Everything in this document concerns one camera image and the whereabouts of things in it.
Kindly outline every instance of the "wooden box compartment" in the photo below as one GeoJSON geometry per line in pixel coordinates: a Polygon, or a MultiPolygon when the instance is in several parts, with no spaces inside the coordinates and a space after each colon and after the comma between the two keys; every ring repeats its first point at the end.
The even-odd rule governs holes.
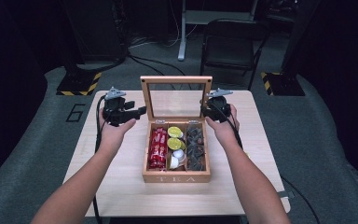
{"type": "Polygon", "coordinates": [[[200,106],[206,105],[206,93],[211,90],[212,77],[141,77],[141,83],[149,119],[142,171],[145,183],[209,182],[211,170],[206,124],[200,106]],[[183,136],[170,137],[171,128],[178,128],[183,136]],[[153,133],[161,129],[165,133],[154,137],[153,133]],[[158,156],[155,145],[161,146],[154,145],[153,140],[160,141],[161,138],[169,144],[161,144],[166,153],[160,155],[165,160],[159,159],[158,165],[164,165],[156,167],[156,160],[151,158],[158,156]],[[170,144],[170,139],[181,144],[170,144]],[[181,149],[184,157],[178,160],[176,158],[181,149]]]}

